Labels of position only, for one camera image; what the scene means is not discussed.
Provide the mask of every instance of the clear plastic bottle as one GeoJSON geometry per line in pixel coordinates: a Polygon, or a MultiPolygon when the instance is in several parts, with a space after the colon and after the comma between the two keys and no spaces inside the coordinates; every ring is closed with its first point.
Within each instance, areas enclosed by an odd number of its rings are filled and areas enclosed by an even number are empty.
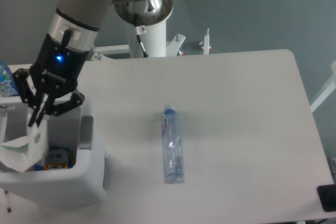
{"type": "Polygon", "coordinates": [[[15,86],[11,70],[0,61],[0,95],[3,97],[17,97],[19,93],[15,86]]]}
{"type": "Polygon", "coordinates": [[[182,182],[184,173],[178,112],[167,105],[161,115],[163,168],[166,183],[182,182]]]}

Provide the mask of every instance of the black cable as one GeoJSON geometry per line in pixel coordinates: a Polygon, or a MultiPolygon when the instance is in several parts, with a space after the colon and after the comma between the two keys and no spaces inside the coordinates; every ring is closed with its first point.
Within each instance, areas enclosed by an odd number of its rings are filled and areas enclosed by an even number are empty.
{"type": "MultiPolygon", "coordinates": [[[[138,23],[139,23],[139,22],[138,22],[138,15],[137,15],[136,13],[134,13],[134,27],[139,26],[138,23]]],[[[144,58],[149,58],[149,55],[148,55],[147,52],[146,52],[145,46],[144,46],[143,43],[142,43],[142,40],[141,40],[140,35],[136,35],[136,38],[137,38],[137,40],[138,40],[138,42],[139,42],[139,45],[140,45],[140,47],[141,47],[141,51],[143,52],[143,57],[144,57],[144,58]]]]}

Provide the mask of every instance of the white robot column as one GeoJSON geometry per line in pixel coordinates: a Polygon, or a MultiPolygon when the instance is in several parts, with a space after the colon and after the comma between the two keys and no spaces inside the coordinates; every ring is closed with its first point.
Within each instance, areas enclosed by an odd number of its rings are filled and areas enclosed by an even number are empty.
{"type": "Polygon", "coordinates": [[[166,56],[166,20],[173,11],[173,0],[147,0],[115,5],[125,21],[131,58],[143,58],[135,26],[145,26],[140,35],[146,53],[151,57],[166,56]]]}

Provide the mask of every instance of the blue led light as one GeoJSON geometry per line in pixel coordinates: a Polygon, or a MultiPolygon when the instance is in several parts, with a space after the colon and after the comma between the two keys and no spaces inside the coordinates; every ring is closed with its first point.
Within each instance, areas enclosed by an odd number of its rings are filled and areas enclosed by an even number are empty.
{"type": "Polygon", "coordinates": [[[57,59],[59,62],[62,62],[62,61],[63,61],[63,55],[58,55],[58,56],[56,56],[56,59],[57,59]]]}

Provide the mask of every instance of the robotiq logo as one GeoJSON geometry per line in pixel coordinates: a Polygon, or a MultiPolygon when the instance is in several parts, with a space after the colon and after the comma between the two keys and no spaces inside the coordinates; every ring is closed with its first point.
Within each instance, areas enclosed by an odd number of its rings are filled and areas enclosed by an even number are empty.
{"type": "Polygon", "coordinates": [[[42,74],[47,74],[47,75],[49,75],[51,77],[54,77],[54,78],[56,78],[56,79],[58,79],[58,80],[60,80],[62,82],[66,82],[65,78],[63,78],[62,76],[58,76],[58,75],[56,75],[54,73],[50,73],[47,69],[45,69],[44,72],[42,72],[42,74]]]}

